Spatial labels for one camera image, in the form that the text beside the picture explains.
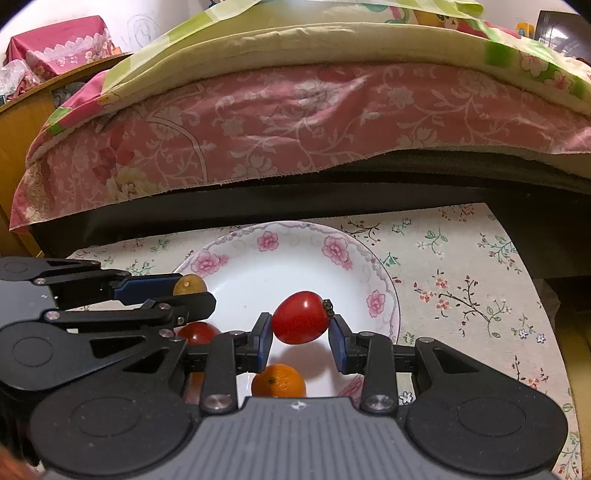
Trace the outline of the pink floral bed sheet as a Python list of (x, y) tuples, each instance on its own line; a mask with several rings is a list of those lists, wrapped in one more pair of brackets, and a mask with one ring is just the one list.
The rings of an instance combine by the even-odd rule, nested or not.
[(130, 106), (90, 81), (32, 142), (21, 229), (173, 190), (318, 172), (397, 150), (468, 148), (590, 174), (590, 120), (484, 73), (434, 64), (273, 67)]

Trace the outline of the dark picture frame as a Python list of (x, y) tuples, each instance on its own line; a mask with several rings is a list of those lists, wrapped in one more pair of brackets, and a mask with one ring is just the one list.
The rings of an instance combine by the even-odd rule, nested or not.
[(542, 10), (535, 39), (565, 56), (591, 61), (591, 26), (578, 14)]

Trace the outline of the floral tablecloth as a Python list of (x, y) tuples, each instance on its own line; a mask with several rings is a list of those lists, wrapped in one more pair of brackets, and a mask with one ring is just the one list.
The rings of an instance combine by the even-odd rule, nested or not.
[[(394, 343), (434, 338), (552, 398), (568, 421), (554, 471), (563, 479), (581, 477), (577, 419), (555, 334), (517, 249), (487, 206), (297, 222), (333, 227), (378, 257), (399, 298)], [(76, 257), (134, 275), (178, 273), (195, 251), (244, 227), (86, 247)]]

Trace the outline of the large red tomato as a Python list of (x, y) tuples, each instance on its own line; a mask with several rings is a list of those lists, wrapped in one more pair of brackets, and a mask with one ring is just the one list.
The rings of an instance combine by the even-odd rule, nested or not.
[(204, 321), (188, 323), (176, 330), (176, 335), (183, 337), (190, 346), (207, 345), (219, 334), (221, 331)]

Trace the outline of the pink lace cloth cover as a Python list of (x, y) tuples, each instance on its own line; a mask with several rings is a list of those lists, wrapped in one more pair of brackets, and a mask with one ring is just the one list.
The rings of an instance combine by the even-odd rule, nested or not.
[(106, 23), (95, 15), (50, 24), (11, 37), (3, 65), (16, 62), (45, 81), (120, 53)]

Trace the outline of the red oval tomato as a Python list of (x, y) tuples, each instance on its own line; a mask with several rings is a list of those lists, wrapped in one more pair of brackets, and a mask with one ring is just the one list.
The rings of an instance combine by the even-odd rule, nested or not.
[(334, 307), (330, 299), (322, 299), (311, 291), (290, 295), (280, 303), (271, 318), (274, 336), (288, 345), (310, 343), (329, 329)]

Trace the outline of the brown longan fruit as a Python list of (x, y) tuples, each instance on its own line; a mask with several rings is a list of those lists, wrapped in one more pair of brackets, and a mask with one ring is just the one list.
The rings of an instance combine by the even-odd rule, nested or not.
[(176, 281), (173, 287), (174, 296), (192, 295), (206, 291), (207, 286), (204, 279), (195, 274), (183, 275)]

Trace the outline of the dark bed frame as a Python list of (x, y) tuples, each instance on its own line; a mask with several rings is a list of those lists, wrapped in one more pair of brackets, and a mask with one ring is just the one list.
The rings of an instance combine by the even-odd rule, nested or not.
[(399, 151), (318, 173), (182, 189), (35, 224), (41, 250), (218, 226), (486, 203), (536, 278), (590, 272), (590, 182), (500, 153)]

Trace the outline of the small orange mandarin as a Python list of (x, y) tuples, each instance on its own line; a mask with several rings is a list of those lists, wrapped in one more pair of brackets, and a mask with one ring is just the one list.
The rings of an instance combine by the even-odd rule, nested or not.
[(304, 398), (307, 386), (304, 378), (294, 367), (273, 364), (252, 379), (252, 396), (270, 398)]

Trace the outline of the wooden cabinet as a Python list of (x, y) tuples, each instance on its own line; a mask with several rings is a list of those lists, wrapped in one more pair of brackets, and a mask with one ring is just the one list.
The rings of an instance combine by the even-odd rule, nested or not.
[(36, 256), (40, 248), (29, 233), (9, 230), (14, 192), (25, 172), (25, 157), (31, 142), (55, 110), (53, 92), (76, 81), (87, 81), (108, 70), (128, 54), (101, 59), (54, 77), (1, 107), (0, 201), (1, 255)]

